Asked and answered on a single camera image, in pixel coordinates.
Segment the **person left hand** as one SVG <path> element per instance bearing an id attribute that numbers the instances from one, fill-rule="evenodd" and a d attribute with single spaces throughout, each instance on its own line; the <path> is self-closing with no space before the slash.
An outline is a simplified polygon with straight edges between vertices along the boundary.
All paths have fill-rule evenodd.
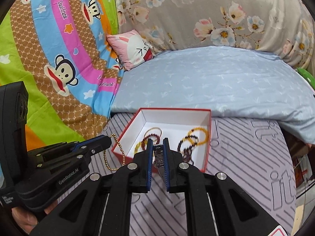
<path id="1" fill-rule="evenodd" d="M 18 226 L 27 234 L 35 228 L 39 223 L 38 219 L 30 211 L 23 209 L 22 207 L 14 207 L 11 209 L 12 217 Z"/>

